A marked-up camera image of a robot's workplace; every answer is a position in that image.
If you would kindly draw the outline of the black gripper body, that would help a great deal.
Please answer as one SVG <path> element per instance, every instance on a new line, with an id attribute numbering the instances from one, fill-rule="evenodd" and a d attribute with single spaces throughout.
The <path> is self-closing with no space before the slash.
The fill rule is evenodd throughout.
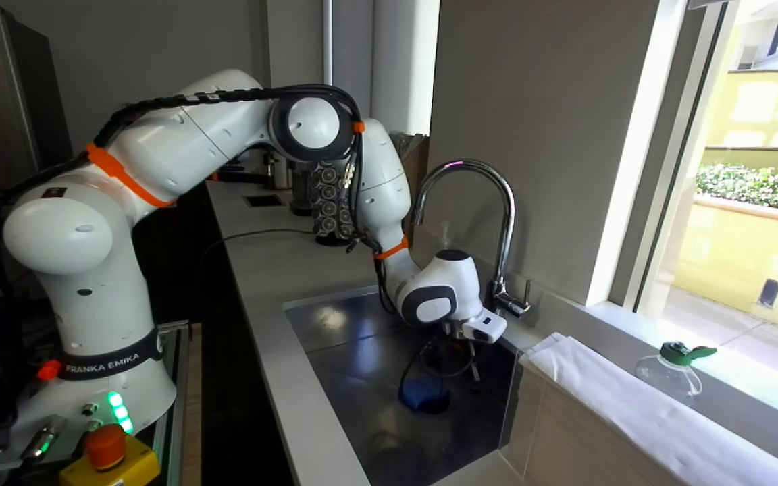
<path id="1" fill-rule="evenodd" d="M 435 336 L 424 345 L 424 367 L 436 379 L 461 379 L 476 372 L 476 345 L 447 336 Z"/>

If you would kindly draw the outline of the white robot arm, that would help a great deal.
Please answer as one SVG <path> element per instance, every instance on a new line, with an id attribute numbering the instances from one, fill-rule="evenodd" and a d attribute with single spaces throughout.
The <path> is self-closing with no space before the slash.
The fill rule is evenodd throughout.
<path id="1" fill-rule="evenodd" d="M 161 365 L 133 226 L 172 206 L 222 166 L 273 148 L 303 166 L 347 162 L 353 234 L 372 248 L 380 287 L 408 325 L 443 325 L 493 342 L 508 321 L 481 299 L 470 255 L 418 265 L 401 220 L 411 190 L 386 128 L 324 85 L 260 87 L 218 71 L 177 94 L 115 112 L 79 162 L 27 190 L 2 225 L 8 255 L 31 271 L 50 303 L 61 355 L 37 371 L 41 390 L 0 433 L 0 472 L 42 460 L 97 423 L 150 427 L 176 400 Z"/>

